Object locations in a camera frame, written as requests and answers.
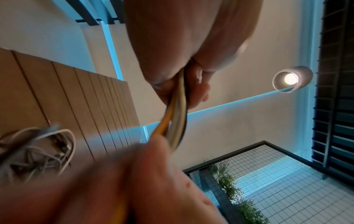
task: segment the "fingernail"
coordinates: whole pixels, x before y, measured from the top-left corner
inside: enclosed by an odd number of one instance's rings
[[[199,70],[197,73],[198,84],[202,83],[203,70]]]

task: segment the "bundle of wires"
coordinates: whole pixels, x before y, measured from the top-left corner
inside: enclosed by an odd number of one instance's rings
[[[151,135],[165,136],[173,152],[177,149],[183,138],[187,123],[188,106],[185,91],[184,68],[182,68],[178,73],[178,86],[172,94],[165,115]]]
[[[57,154],[51,155],[49,150],[35,145],[44,138],[59,148]],[[26,182],[34,176],[43,176],[48,170],[61,174],[69,165],[75,147],[76,140],[69,129],[31,127],[7,134],[0,138],[0,177],[6,176],[12,183],[15,179]]]

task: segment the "light bulb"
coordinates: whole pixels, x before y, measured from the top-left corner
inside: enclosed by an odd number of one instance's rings
[[[289,73],[284,77],[284,82],[288,85],[295,85],[298,81],[298,76],[294,73]]]

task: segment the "hand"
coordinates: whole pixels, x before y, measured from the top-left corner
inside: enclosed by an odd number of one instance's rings
[[[160,99],[168,103],[175,74],[188,64],[189,108],[207,101],[211,76],[245,49],[261,6],[262,0],[125,0],[129,39]]]
[[[0,223],[112,223],[126,198],[136,223],[225,223],[218,209],[152,138],[71,176],[2,190]]]

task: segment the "light fixture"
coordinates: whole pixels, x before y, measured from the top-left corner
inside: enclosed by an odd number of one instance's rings
[[[282,93],[292,93],[309,84],[312,77],[312,70],[305,66],[284,69],[274,76],[273,87]]]

